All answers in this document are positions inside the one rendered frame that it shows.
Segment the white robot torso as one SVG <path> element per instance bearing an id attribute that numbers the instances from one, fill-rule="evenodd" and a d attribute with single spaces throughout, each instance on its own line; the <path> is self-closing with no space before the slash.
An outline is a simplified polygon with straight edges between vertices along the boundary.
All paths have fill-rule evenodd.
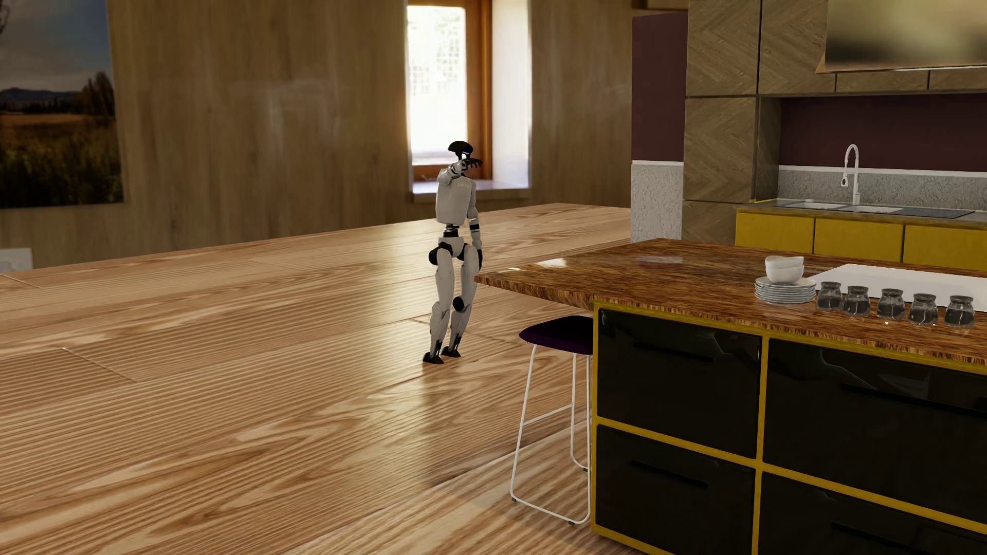
<path id="1" fill-rule="evenodd" d="M 436 192 L 436 221 L 444 224 L 446 230 L 439 242 L 447 243 L 451 246 L 452 256 L 462 258 L 460 251 L 454 250 L 454 245 L 447 242 L 447 239 L 461 239 L 458 228 L 467 220 L 467 211 L 471 202 L 476 204 L 476 183 L 463 176 L 454 180 L 449 186 L 439 186 Z"/>

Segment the stack of white plates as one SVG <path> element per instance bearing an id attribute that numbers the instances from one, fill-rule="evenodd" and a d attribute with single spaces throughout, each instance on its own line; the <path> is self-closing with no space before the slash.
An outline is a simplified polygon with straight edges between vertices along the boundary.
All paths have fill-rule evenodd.
<path id="1" fill-rule="evenodd" d="M 761 276 L 755 282 L 755 296 L 773 304 L 803 304 L 816 297 L 816 284 L 807 277 L 794 284 L 776 284 Z"/>

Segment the robot right leg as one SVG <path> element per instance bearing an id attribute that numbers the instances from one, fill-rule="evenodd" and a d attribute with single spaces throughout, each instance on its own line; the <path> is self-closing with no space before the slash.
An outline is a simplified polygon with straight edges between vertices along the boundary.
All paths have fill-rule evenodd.
<path id="1" fill-rule="evenodd" d="M 466 244 L 462 251 L 463 264 L 460 271 L 461 293 L 459 297 L 453 299 L 454 312 L 451 317 L 450 342 L 442 348 L 441 355 L 451 358 L 459 358 L 458 347 L 465 334 L 470 320 L 473 302 L 476 296 L 478 284 L 475 282 L 477 270 L 477 258 L 474 247 Z"/>

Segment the white kitchen faucet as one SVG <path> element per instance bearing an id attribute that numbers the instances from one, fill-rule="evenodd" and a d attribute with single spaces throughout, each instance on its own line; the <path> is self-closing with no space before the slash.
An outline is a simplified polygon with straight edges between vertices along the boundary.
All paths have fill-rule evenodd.
<path id="1" fill-rule="evenodd" d="M 861 203 L 860 195 L 860 178 L 858 173 L 860 172 L 860 151 L 856 144 L 850 144 L 844 155 L 844 167 L 842 172 L 841 187 L 849 188 L 852 190 L 851 194 L 851 206 L 857 206 Z"/>

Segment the metal range hood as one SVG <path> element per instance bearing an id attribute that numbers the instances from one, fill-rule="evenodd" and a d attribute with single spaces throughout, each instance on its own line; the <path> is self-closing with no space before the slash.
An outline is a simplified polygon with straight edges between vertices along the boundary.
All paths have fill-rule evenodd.
<path id="1" fill-rule="evenodd" d="M 816 73 L 987 67 L 987 0 L 828 0 Z"/>

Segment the black glossy drawer front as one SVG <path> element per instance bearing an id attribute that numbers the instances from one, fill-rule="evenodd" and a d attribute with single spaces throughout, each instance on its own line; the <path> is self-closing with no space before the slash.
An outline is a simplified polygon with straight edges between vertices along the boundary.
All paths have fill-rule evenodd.
<path id="1" fill-rule="evenodd" d="M 987 375 L 769 342 L 765 462 L 987 524 Z"/>
<path id="2" fill-rule="evenodd" d="M 763 473 L 759 555 L 987 555 L 987 535 Z"/>
<path id="3" fill-rule="evenodd" d="M 596 427 L 596 523 L 674 555 L 751 555 L 755 472 Z"/>
<path id="4" fill-rule="evenodd" d="M 601 417 L 756 456 L 759 336 L 611 309 L 597 328 Z"/>

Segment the robot left leg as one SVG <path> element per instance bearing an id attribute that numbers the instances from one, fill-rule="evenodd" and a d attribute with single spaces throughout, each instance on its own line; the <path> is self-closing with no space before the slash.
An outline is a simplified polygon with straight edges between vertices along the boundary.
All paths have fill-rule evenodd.
<path id="1" fill-rule="evenodd" d="M 451 246 L 447 243 L 439 242 L 438 246 L 429 252 L 429 259 L 436 266 L 435 285 L 438 301 L 435 301 L 431 308 L 429 319 L 430 340 L 424 361 L 432 364 L 441 364 L 443 361 L 439 352 L 448 332 L 454 297 L 454 266 Z"/>

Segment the white cooktop panel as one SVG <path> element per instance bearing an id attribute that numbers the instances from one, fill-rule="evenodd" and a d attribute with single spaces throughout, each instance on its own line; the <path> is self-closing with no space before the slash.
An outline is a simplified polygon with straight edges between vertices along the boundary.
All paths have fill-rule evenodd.
<path id="1" fill-rule="evenodd" d="M 843 293 L 851 285 L 866 286 L 872 298 L 880 298 L 883 288 L 901 289 L 906 302 L 912 302 L 915 293 L 931 294 L 940 307 L 949 305 L 949 297 L 971 297 L 975 311 L 987 312 L 987 279 L 978 276 L 845 264 L 806 277 L 815 282 L 816 289 L 823 282 L 841 284 Z"/>

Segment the steel kitchen sink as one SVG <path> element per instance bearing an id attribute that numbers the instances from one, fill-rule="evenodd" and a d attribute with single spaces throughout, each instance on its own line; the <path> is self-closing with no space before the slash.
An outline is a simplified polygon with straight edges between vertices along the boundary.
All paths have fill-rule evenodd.
<path id="1" fill-rule="evenodd" d="M 882 213 L 898 216 L 931 217 L 939 219 L 956 219 L 973 213 L 972 210 L 952 208 L 905 208 L 873 205 L 844 205 L 843 203 L 816 202 L 803 200 L 799 202 L 782 203 L 781 208 L 816 209 L 859 213 Z"/>

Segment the landscape wall painting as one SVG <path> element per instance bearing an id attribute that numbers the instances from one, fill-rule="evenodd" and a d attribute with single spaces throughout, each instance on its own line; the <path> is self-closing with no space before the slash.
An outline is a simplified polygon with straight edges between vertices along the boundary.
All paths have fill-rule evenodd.
<path id="1" fill-rule="evenodd" d="M 0 209 L 123 200 L 105 0 L 0 0 Z"/>

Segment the stacked white bowls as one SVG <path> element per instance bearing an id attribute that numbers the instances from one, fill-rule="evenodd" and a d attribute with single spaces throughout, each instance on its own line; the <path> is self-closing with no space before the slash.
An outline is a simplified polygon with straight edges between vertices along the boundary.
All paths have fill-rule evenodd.
<path id="1" fill-rule="evenodd" d="M 805 272 L 802 256 L 768 256 L 765 258 L 766 278 L 774 284 L 796 284 Z"/>

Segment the robot leg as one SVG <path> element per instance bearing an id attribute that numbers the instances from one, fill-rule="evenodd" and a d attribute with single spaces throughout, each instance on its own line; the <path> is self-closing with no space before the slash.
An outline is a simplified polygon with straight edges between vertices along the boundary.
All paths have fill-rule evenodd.
<path id="1" fill-rule="evenodd" d="M 451 358 L 459 358 L 458 347 L 465 334 L 470 320 L 473 302 L 476 296 L 478 284 L 475 282 L 477 270 L 477 258 L 474 247 L 466 244 L 462 251 L 463 264 L 460 271 L 461 293 L 459 297 L 453 299 L 454 312 L 451 317 L 450 342 L 442 348 L 441 355 Z"/>
<path id="2" fill-rule="evenodd" d="M 454 266 L 451 246 L 447 243 L 439 242 L 438 246 L 429 252 L 429 259 L 436 266 L 435 285 L 438 301 L 435 301 L 431 308 L 429 319 L 430 340 L 424 361 L 432 364 L 441 364 L 443 361 L 439 352 L 448 332 L 454 297 Z"/>

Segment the yellow base cabinet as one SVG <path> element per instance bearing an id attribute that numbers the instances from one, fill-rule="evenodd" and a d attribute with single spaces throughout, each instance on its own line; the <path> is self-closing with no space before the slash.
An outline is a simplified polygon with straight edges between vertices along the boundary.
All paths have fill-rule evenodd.
<path id="1" fill-rule="evenodd" d="M 739 208 L 736 246 L 987 271 L 987 223 Z"/>

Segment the tall herringbone wood cabinet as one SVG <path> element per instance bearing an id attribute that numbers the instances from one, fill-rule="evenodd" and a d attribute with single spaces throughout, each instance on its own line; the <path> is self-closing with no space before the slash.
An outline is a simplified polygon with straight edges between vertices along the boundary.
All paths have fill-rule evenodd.
<path id="1" fill-rule="evenodd" d="M 681 235 L 734 244 L 736 209 L 779 188 L 780 107 L 758 94 L 763 0 L 691 0 Z"/>

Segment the wood framed window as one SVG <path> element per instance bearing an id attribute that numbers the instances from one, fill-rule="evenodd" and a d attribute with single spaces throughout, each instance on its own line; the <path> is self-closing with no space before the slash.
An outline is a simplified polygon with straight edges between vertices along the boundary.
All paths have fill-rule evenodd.
<path id="1" fill-rule="evenodd" d="M 492 174 L 491 0 L 407 0 L 406 54 L 413 182 L 433 181 L 470 143 Z"/>

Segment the purple seat bar stool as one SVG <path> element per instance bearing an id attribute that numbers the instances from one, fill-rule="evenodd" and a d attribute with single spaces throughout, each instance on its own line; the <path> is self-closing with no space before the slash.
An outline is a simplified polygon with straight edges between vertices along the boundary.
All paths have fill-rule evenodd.
<path id="1" fill-rule="evenodd" d="M 561 317 L 558 319 L 554 319 L 530 326 L 519 333 L 520 339 L 523 339 L 525 342 L 532 345 L 532 350 L 531 350 L 531 356 L 529 359 L 529 365 L 527 370 L 525 391 L 524 391 L 522 411 L 521 411 L 521 421 L 519 424 L 515 450 L 513 454 L 512 471 L 511 471 L 511 477 L 509 482 L 510 498 L 514 503 L 520 503 L 536 511 L 547 513 L 573 526 L 578 524 L 585 524 L 587 521 L 589 521 L 592 513 L 592 486 L 590 479 L 590 471 L 591 471 L 591 436 L 592 436 L 591 415 L 592 415 L 593 403 L 591 400 L 592 379 L 590 376 L 590 371 L 591 371 L 591 363 L 593 360 L 593 331 L 594 331 L 594 321 L 592 318 L 585 316 L 567 316 L 567 317 Z M 572 354 L 573 381 L 572 381 L 571 401 L 569 404 L 564 405 L 559 409 L 552 410 L 549 413 L 545 413 L 533 419 L 527 419 L 526 417 L 527 404 L 528 404 L 530 389 L 531 389 L 534 360 L 538 347 L 551 348 L 551 349 L 559 350 L 560 352 L 568 352 Z M 576 376 L 577 356 L 586 357 L 586 455 L 587 455 L 586 465 L 580 464 L 574 455 L 575 391 L 576 391 L 575 376 Z M 571 519 L 568 516 L 564 516 L 555 513 L 553 511 L 546 510 L 542 507 L 533 505 L 525 501 L 524 499 L 518 498 L 514 493 L 517 463 L 519 461 L 521 440 L 523 438 L 525 425 L 528 423 L 539 422 L 549 416 L 559 414 L 564 410 L 569 410 L 571 415 L 571 425 L 570 425 L 571 460 L 574 461 L 577 467 L 579 467 L 581 470 L 583 470 L 586 473 L 587 512 L 586 515 L 580 520 Z"/>

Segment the wood top kitchen island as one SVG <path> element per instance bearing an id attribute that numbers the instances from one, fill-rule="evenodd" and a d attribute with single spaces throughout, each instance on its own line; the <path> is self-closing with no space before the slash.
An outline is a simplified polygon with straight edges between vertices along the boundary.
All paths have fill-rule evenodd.
<path id="1" fill-rule="evenodd" d="M 926 364 L 956 372 L 987 375 L 987 312 L 975 311 L 974 327 L 959 329 L 944 324 L 946 307 L 939 308 L 935 326 L 908 321 L 911 302 L 905 302 L 907 318 L 883 320 L 876 316 L 880 298 L 870 297 L 870 315 L 848 316 L 841 311 L 823 311 L 813 301 L 803 304 L 773 304 L 755 296 L 755 282 L 766 276 L 769 253 L 743 247 L 699 244 L 655 239 L 574 257 L 556 258 L 520 268 L 482 273 L 481 284 L 508 289 L 593 312 L 593 360 L 591 372 L 592 436 L 591 471 L 592 529 L 625 545 L 653 553 L 671 552 L 641 543 L 596 523 L 596 427 L 599 424 L 667 445 L 685 448 L 720 460 L 747 466 L 755 472 L 751 555 L 759 555 L 759 522 L 763 473 L 789 478 L 886 508 L 919 515 L 987 535 L 987 524 L 914 505 L 896 498 L 830 482 L 788 470 L 763 458 L 769 342 L 781 340 L 883 359 Z M 828 271 L 850 261 L 809 255 L 808 271 Z M 756 456 L 747 458 L 670 435 L 662 435 L 599 415 L 597 361 L 599 311 L 611 309 L 642 314 L 693 325 L 759 336 L 762 340 Z"/>

